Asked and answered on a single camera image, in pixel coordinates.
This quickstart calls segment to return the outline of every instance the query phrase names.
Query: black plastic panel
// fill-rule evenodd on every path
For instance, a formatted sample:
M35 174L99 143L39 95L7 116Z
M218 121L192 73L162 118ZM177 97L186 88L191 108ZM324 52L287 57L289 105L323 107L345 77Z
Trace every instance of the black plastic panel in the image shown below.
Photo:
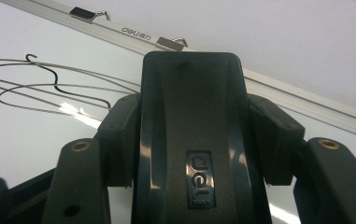
M270 223L234 54L151 52L141 97L133 223ZM213 208L189 206L187 156L196 152L212 163Z
M271 101L249 95L250 115L266 183L292 183L292 153L302 147L305 128Z

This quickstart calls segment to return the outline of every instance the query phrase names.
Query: embossed logo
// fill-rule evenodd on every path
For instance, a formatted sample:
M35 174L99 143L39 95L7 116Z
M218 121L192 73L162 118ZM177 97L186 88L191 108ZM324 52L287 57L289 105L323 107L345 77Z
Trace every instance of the embossed logo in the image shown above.
M190 151L187 154L187 194L191 209L210 209L216 206L210 156L209 151Z

